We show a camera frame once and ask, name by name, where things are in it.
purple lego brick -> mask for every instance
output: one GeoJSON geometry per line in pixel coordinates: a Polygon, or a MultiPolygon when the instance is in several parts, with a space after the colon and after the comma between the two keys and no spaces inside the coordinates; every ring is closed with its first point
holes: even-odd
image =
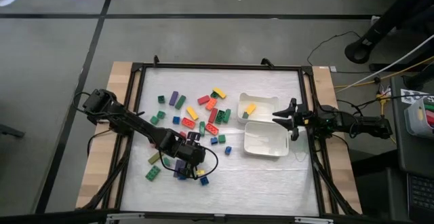
{"type": "Polygon", "coordinates": [[[174,93],[172,93],[172,96],[170,97],[169,105],[174,106],[177,98],[178,92],[174,91],[174,93]]]}
{"type": "Polygon", "coordinates": [[[185,161],[184,160],[176,160],[174,177],[178,177],[177,171],[179,170],[179,168],[184,168],[184,167],[185,167],[185,161]]]}

white cable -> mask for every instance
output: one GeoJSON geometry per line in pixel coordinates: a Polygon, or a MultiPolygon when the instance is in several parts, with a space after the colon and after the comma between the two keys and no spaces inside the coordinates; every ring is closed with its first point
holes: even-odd
{"type": "Polygon", "coordinates": [[[387,70],[388,68],[392,67],[393,65],[395,65],[395,64],[397,64],[397,63],[399,63],[399,62],[401,62],[403,59],[405,59],[405,58],[407,58],[408,56],[410,56],[411,54],[413,54],[416,50],[418,50],[420,47],[422,47],[425,43],[427,43],[427,42],[428,42],[429,40],[431,40],[432,38],[434,38],[434,35],[430,36],[428,39],[426,39],[425,41],[423,41],[419,46],[415,47],[412,51],[408,52],[408,54],[402,56],[399,60],[396,60],[395,62],[391,63],[389,66],[387,66],[387,67],[385,67],[385,68],[383,68],[383,69],[381,69],[381,70],[375,72],[374,74],[368,75],[367,77],[361,79],[360,81],[356,81],[355,83],[353,83],[353,84],[347,86],[346,88],[343,88],[343,89],[337,91],[336,93],[339,93],[339,92],[341,92],[341,91],[343,91],[343,90],[347,90],[348,88],[351,88],[351,87],[353,87],[354,85],[357,85],[357,84],[361,83],[362,81],[364,81],[364,80],[366,80],[366,79],[369,79],[369,78],[371,78],[371,77],[373,77],[373,76],[375,76],[375,75],[377,75],[377,74],[379,74],[379,73],[381,73],[381,72],[387,70]]]}

computer keyboard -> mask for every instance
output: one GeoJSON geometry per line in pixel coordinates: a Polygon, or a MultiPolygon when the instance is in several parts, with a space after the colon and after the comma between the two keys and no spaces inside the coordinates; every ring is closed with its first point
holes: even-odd
{"type": "Polygon", "coordinates": [[[409,175],[410,205],[434,211],[434,180],[409,175]]]}

white plastic container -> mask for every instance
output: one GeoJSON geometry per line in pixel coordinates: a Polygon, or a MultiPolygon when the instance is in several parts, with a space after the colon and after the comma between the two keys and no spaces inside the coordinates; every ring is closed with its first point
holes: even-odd
{"type": "Polygon", "coordinates": [[[244,151],[252,155],[287,156],[291,132],[276,123],[248,122],[244,132],[244,151]]]}
{"type": "Polygon", "coordinates": [[[238,121],[246,124],[248,122],[271,122],[275,117],[273,113],[279,110],[279,98],[263,98],[257,96],[249,96],[245,92],[239,95],[238,102],[238,121]],[[243,119],[244,111],[250,104],[255,104],[256,108],[248,119],[243,119]]]}

wooden table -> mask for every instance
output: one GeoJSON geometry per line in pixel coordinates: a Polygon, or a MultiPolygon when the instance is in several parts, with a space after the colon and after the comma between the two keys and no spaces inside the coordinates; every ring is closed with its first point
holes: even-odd
{"type": "MultiPolygon", "coordinates": [[[[122,102],[125,99],[125,92],[130,79],[132,64],[132,62],[113,63],[111,74],[108,79],[107,90],[114,92],[119,102],[122,102]]],[[[313,73],[319,102],[323,105],[331,105],[337,108],[338,105],[333,89],[332,77],[328,67],[313,67],[313,73]]],[[[128,105],[128,109],[130,110],[132,110],[135,101],[136,91],[139,83],[138,76],[139,72],[136,73],[133,83],[132,96],[130,99],[131,102],[128,105]]],[[[306,84],[309,108],[312,109],[312,100],[309,92],[310,87],[307,76],[304,78],[304,80],[306,84]]],[[[108,128],[108,124],[98,124],[96,126],[95,133],[103,132],[108,130],[108,128]]],[[[336,134],[341,137],[344,136],[342,133],[336,134]]],[[[107,133],[93,140],[85,173],[83,175],[79,196],[77,198],[76,207],[82,207],[83,205],[87,204],[91,200],[92,196],[105,182],[109,173],[110,162],[115,146],[115,139],[115,133],[107,133]]],[[[349,202],[349,204],[357,212],[361,213],[359,196],[355,185],[355,179],[353,176],[353,170],[351,168],[351,161],[347,146],[344,142],[336,137],[329,138],[326,143],[333,182],[344,198],[349,202]]],[[[111,198],[108,203],[108,207],[111,208],[115,205],[117,181],[113,185],[111,198]]],[[[324,196],[325,211],[327,213],[331,213],[330,197],[328,195],[327,188],[322,181],[321,185],[324,196]]]]}

